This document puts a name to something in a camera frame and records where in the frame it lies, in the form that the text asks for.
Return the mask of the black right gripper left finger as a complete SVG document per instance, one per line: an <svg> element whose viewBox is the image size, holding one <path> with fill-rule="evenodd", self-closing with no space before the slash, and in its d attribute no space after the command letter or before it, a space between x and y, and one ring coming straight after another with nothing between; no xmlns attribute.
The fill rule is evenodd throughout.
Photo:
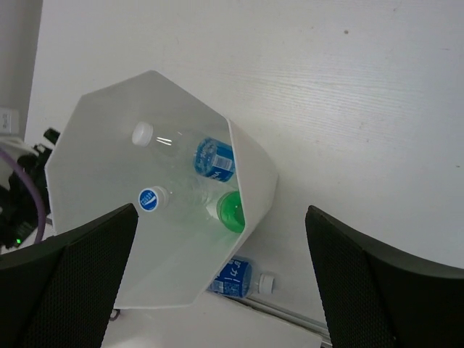
<svg viewBox="0 0 464 348"><path fill-rule="evenodd" d="M127 204L1 256L2 347L100 347L138 224Z"/></svg>

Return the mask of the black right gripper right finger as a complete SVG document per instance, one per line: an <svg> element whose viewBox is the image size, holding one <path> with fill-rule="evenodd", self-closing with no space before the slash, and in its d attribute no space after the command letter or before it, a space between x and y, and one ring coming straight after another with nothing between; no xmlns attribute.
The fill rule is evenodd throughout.
<svg viewBox="0 0 464 348"><path fill-rule="evenodd" d="M394 248L315 206L305 227L333 347L463 346L463 269Z"/></svg>

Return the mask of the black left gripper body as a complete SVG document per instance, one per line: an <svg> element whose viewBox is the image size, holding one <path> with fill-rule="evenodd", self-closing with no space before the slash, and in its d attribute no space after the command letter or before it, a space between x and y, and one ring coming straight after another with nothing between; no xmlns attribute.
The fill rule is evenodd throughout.
<svg viewBox="0 0 464 348"><path fill-rule="evenodd" d="M20 247L33 233L52 225L45 166L52 148L27 145L21 138L1 136L1 248Z"/></svg>

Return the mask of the blue label bottle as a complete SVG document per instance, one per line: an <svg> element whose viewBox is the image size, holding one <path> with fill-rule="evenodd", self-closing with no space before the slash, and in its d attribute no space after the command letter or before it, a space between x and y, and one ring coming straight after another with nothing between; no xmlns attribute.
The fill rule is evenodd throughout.
<svg viewBox="0 0 464 348"><path fill-rule="evenodd" d="M141 121L132 133L136 146L146 147L179 172L236 185L233 147L193 128Z"/></svg>
<svg viewBox="0 0 464 348"><path fill-rule="evenodd" d="M209 292L224 297L246 299L253 294L271 295L275 277L261 271L253 261L235 256L207 287Z"/></svg>

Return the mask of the clear unlabelled plastic bottle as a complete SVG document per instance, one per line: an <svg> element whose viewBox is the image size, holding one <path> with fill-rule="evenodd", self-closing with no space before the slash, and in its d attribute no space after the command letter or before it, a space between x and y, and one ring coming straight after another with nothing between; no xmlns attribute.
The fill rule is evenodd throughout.
<svg viewBox="0 0 464 348"><path fill-rule="evenodd" d="M142 211L169 222L203 223L210 218L208 205L217 199L217 193L201 188L171 191L163 186L152 186L139 192L137 202Z"/></svg>

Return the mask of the green plastic bottle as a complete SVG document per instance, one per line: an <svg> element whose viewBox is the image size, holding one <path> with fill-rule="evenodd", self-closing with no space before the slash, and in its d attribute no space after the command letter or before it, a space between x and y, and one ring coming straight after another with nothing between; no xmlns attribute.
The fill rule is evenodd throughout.
<svg viewBox="0 0 464 348"><path fill-rule="evenodd" d="M230 231L242 233L245 218L239 191L231 191L222 195L216 204L219 221Z"/></svg>

